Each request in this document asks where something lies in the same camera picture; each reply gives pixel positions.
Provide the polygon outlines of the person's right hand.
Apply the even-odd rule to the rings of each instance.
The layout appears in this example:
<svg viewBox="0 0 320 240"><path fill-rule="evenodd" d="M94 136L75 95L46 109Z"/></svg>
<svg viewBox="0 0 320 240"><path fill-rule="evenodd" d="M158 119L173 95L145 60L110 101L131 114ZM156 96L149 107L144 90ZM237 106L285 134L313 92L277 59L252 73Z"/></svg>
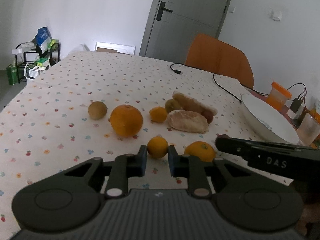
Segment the person's right hand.
<svg viewBox="0 0 320 240"><path fill-rule="evenodd" d="M306 239L319 239L319 204L304 205L295 230Z"/></svg>

